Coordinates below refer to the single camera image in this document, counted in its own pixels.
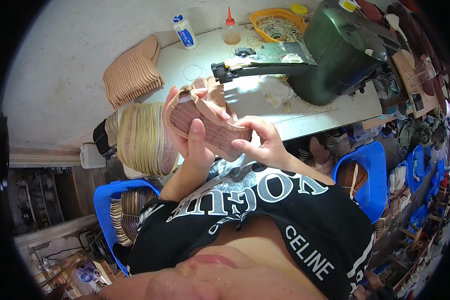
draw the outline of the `orange plastic basket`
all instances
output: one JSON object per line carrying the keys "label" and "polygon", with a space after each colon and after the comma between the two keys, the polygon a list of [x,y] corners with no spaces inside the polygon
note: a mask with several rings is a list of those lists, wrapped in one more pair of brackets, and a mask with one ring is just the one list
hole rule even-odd
{"label": "orange plastic basket", "polygon": [[295,26],[298,28],[300,33],[303,33],[305,31],[305,28],[307,27],[305,25],[305,19],[303,17],[295,15],[293,12],[288,11],[286,9],[270,8],[270,9],[264,9],[264,10],[257,11],[250,16],[250,22],[252,22],[253,27],[255,27],[255,30],[262,37],[262,39],[264,39],[265,42],[267,42],[267,43],[274,43],[274,42],[280,42],[280,41],[271,38],[267,33],[265,33],[263,30],[260,30],[258,28],[257,18],[260,16],[273,16],[273,17],[290,20],[293,22],[293,24],[295,24]]}

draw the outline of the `yellow liquid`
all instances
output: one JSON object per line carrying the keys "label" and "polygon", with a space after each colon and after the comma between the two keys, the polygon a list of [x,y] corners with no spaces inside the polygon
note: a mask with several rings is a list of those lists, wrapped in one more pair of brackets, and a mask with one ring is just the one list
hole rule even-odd
{"label": "yellow liquid", "polygon": [[223,41],[228,45],[237,45],[238,43],[240,43],[240,33],[229,33],[225,35]]}

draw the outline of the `person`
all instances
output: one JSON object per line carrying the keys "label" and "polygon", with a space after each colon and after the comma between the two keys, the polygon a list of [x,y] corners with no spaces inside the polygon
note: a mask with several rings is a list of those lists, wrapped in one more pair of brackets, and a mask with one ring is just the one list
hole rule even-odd
{"label": "person", "polygon": [[398,299],[394,289],[390,285],[384,285],[380,277],[371,272],[365,271],[365,278],[367,279],[372,293],[367,291],[363,285],[358,285],[353,295],[357,300],[396,300]]}
{"label": "person", "polygon": [[[170,89],[165,105],[178,92]],[[203,98],[206,90],[193,90]],[[209,104],[217,115],[226,112]],[[215,154],[200,119],[188,140],[168,130],[183,164],[141,211],[129,277],[83,299],[347,299],[372,256],[373,227],[330,177],[289,154],[272,123],[246,116],[254,159],[206,182]]]}

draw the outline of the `lips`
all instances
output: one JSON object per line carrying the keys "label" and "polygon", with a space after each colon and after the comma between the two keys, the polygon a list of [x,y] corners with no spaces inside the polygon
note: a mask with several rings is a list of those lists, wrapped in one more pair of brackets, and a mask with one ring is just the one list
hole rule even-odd
{"label": "lips", "polygon": [[211,264],[211,265],[225,265],[229,266],[231,268],[238,268],[238,266],[228,259],[227,257],[224,257],[222,255],[215,255],[215,254],[199,254],[195,255],[193,257],[190,257],[185,262],[196,262],[199,264]]}

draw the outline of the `sticker label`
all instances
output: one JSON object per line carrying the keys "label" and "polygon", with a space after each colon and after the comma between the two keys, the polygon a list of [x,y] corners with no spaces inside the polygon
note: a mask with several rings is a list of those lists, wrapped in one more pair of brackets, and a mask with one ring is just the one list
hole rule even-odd
{"label": "sticker label", "polygon": [[180,36],[180,39],[182,39],[182,43],[183,45],[185,45],[185,47],[193,46],[192,35],[187,29],[177,31],[177,33]]}

